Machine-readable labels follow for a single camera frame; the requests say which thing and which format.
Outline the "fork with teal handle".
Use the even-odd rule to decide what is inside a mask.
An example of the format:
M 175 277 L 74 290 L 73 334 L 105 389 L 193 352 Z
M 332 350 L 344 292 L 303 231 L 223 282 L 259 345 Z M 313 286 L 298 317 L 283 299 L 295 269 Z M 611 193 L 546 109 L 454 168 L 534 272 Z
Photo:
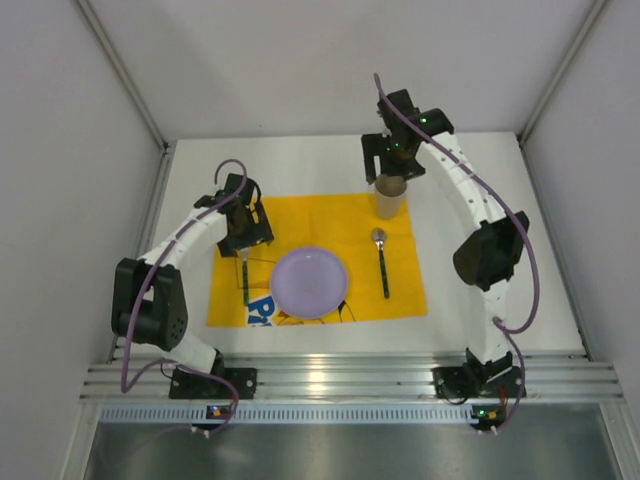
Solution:
M 249 305 L 249 274 L 248 274 L 248 260 L 249 249 L 244 248 L 240 251 L 242 260 L 242 290 L 243 290 L 243 304 L 245 307 Z

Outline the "beige paper cup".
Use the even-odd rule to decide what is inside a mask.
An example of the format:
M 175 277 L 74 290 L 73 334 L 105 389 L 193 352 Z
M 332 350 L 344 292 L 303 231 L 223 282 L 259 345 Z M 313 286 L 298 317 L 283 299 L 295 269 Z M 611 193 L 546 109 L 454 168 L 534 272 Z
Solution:
M 407 182 L 401 176 L 380 174 L 374 182 L 377 217 L 389 220 L 396 216 L 404 201 L 406 191 Z

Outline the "lilac plate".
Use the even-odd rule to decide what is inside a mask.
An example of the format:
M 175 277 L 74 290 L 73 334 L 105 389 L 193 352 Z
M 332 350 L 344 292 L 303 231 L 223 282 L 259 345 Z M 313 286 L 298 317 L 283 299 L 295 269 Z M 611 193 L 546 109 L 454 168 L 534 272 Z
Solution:
M 275 305 L 300 320 L 323 319 L 346 300 L 349 279 L 346 266 L 332 252 L 303 247 L 281 257 L 269 279 Z

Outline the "spoon with teal handle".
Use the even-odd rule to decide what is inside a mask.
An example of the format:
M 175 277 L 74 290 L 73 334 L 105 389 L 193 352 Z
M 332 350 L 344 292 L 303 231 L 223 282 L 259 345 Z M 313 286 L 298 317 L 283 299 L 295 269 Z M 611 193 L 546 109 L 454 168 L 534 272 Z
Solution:
M 378 252 L 378 260 L 379 260 L 379 268 L 381 275 L 381 282 L 383 288 L 383 295 L 385 299 L 390 298 L 390 289 L 388 282 L 388 275 L 386 269 L 386 261 L 384 255 L 384 247 L 387 239 L 386 232 L 381 228 L 374 228 L 371 232 L 372 241 L 375 243 L 377 252 Z

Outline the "yellow printed cloth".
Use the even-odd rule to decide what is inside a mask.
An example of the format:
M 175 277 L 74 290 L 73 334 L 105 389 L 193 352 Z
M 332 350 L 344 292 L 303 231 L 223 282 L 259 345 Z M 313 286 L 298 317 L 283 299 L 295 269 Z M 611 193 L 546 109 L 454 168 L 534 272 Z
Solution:
M 379 219 L 370 194 L 270 197 L 262 201 L 274 233 L 249 251 L 249 305 L 243 304 L 241 260 L 214 256 L 206 324 L 214 328 L 311 326 L 421 317 L 428 307 L 407 206 Z M 386 232 L 390 298 L 385 299 L 371 232 Z M 269 279 L 276 262 L 300 247 L 320 247 L 346 266 L 349 287 L 340 308 L 323 319 L 300 320 L 281 311 Z

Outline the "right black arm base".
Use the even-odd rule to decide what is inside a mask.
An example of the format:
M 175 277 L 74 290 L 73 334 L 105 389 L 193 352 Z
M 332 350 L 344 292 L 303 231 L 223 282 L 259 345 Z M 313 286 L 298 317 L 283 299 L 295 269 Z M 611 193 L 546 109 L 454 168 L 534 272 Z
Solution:
M 498 399 L 502 395 L 514 399 L 524 384 L 519 367 L 500 375 L 488 375 L 469 366 L 438 367 L 432 371 L 436 397 L 449 401 Z

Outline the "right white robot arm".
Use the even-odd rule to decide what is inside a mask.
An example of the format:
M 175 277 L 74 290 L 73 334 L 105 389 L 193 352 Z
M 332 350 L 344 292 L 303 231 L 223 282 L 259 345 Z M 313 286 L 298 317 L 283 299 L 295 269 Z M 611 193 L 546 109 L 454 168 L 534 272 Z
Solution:
M 458 370 L 480 389 L 513 367 L 513 355 L 495 322 L 505 317 L 506 294 L 529 219 L 524 212 L 506 213 L 479 183 L 442 110 L 420 110 L 407 90 L 381 95 L 377 109 L 385 129 L 363 135 L 361 145 L 378 217 L 393 218 L 409 181 L 429 175 L 462 226 L 465 240 L 453 254 L 453 266 L 474 294 L 474 312 L 465 325 L 466 360 Z

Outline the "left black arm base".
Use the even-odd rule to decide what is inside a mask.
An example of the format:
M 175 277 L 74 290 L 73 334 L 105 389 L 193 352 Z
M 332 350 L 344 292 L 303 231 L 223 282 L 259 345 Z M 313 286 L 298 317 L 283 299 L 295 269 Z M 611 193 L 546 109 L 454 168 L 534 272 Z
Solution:
M 222 378 L 236 389 L 240 400 L 251 400 L 257 388 L 257 374 L 255 368 L 227 368 Z M 232 391 L 218 381 L 175 369 L 168 396 L 172 400 L 229 400 Z

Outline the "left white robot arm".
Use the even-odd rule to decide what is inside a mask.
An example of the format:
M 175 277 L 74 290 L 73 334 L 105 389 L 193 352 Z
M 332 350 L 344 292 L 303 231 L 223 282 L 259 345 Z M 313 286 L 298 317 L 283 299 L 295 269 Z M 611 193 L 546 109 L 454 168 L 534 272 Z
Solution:
M 131 355 L 134 344 L 147 344 L 165 354 L 162 363 L 189 373 L 223 376 L 219 350 L 188 331 L 182 273 L 217 249 L 223 258 L 241 260 L 242 289 L 247 295 L 249 250 L 273 240 L 259 185 L 245 174 L 230 173 L 221 189 L 194 203 L 165 241 L 116 266 L 111 329 L 125 340 L 125 356 Z

